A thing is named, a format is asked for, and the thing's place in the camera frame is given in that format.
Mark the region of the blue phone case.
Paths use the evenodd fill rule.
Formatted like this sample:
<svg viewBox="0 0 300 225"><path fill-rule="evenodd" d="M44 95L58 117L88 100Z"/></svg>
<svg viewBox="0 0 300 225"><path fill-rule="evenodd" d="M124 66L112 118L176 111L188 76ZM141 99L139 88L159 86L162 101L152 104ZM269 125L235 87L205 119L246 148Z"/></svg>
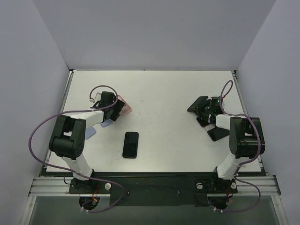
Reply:
<svg viewBox="0 0 300 225"><path fill-rule="evenodd" d="M91 138L95 133L96 133L96 130L93 126L87 128L85 130L85 140L88 140L89 138Z"/></svg>

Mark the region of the lilac phone case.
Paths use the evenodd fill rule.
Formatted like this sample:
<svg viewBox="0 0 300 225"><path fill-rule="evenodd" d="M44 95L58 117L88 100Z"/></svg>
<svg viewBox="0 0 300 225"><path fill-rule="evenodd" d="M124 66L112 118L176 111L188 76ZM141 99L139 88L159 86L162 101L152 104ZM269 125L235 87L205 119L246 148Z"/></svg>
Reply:
<svg viewBox="0 0 300 225"><path fill-rule="evenodd" d="M105 120L105 121L101 122L100 126L103 127L103 128L105 128L105 127L111 125L112 123L113 123L113 121L110 120L110 119L108 119L108 120Z"/></svg>

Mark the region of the small black phone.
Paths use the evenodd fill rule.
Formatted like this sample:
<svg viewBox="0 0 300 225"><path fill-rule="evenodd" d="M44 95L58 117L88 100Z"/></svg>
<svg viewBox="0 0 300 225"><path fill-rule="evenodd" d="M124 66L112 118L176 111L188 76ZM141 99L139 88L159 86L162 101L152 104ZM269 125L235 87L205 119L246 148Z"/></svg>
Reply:
<svg viewBox="0 0 300 225"><path fill-rule="evenodd" d="M122 156L124 158L136 158L138 150L138 132L126 132L123 144Z"/></svg>

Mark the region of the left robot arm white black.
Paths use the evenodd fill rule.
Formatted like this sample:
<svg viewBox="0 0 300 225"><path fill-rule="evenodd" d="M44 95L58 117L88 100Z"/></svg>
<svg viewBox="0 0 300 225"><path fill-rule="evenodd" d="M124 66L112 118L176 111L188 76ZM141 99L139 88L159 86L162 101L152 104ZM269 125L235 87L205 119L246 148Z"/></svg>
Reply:
<svg viewBox="0 0 300 225"><path fill-rule="evenodd" d="M116 121L127 106L120 95L109 91L98 92L95 97L90 97L90 102L93 104L90 112L58 116L49 142L50 151L72 170L72 194L93 194L100 189L99 182L92 178L95 172L83 155L86 131L96 124Z"/></svg>

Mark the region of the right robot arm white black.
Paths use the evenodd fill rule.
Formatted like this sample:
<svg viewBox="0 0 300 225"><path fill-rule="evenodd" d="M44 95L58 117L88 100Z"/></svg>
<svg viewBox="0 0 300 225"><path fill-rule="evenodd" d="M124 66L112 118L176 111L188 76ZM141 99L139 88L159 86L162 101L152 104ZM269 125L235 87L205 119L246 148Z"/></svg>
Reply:
<svg viewBox="0 0 300 225"><path fill-rule="evenodd" d="M217 166L211 177L195 180L197 190L207 194L234 194L235 177L241 167L255 161L265 152L265 140L259 118L244 114L226 114L221 97L200 96L188 109L196 115L202 128L212 125L207 131L212 141L229 138L229 153Z"/></svg>

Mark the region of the pink phone case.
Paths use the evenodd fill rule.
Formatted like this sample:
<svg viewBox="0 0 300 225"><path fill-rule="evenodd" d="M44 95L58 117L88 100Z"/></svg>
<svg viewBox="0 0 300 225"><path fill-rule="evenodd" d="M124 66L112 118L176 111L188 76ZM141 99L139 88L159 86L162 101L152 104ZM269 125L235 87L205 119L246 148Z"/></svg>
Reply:
<svg viewBox="0 0 300 225"><path fill-rule="evenodd" d="M124 103L124 106L122 107L122 109L120 111L120 116L126 116L130 112L132 112L132 108L128 105L128 103L120 95L118 95L118 100L120 100Z"/></svg>

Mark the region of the large phone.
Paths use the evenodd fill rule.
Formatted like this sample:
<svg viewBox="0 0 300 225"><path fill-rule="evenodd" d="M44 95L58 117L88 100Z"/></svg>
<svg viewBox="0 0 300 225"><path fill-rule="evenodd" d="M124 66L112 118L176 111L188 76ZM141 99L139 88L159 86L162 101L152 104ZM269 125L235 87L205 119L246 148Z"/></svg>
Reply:
<svg viewBox="0 0 300 225"><path fill-rule="evenodd" d="M196 120L200 124L200 126L203 127L203 128L210 124L207 120L205 120L201 117L197 117Z"/></svg>

